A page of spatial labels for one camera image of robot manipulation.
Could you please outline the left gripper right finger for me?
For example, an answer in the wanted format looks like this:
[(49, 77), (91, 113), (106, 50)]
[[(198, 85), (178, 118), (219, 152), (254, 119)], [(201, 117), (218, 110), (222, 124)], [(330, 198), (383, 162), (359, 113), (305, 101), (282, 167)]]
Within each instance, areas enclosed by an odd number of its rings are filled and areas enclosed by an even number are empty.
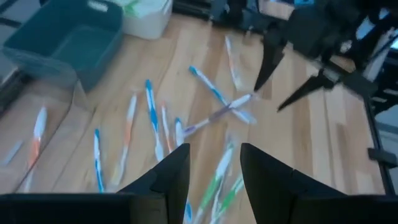
[(397, 224), (396, 196), (346, 195), (249, 143), (240, 163), (257, 223)]

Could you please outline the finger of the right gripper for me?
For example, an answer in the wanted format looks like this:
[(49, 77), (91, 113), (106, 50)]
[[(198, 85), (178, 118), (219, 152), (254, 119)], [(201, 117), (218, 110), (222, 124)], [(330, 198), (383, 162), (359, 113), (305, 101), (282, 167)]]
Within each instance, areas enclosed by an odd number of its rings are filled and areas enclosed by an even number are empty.
[(283, 103), (281, 103), (277, 111), (283, 110), (285, 107), (295, 103), (301, 98), (317, 91), (321, 88), (331, 89), (335, 85), (335, 76), (327, 70), (319, 70), (317, 76), (311, 76), (299, 88), (297, 88)]
[(282, 60), (285, 40), (276, 29), (268, 30), (263, 36), (263, 58), (261, 68), (254, 85), (257, 92), (270, 78)]

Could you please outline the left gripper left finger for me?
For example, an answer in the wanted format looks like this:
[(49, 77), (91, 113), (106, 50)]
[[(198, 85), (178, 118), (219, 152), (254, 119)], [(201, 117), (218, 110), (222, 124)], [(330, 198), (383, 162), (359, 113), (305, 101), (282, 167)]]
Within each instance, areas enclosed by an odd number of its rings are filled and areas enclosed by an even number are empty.
[(182, 223), (189, 183), (183, 143), (115, 193), (4, 194), (1, 223)]

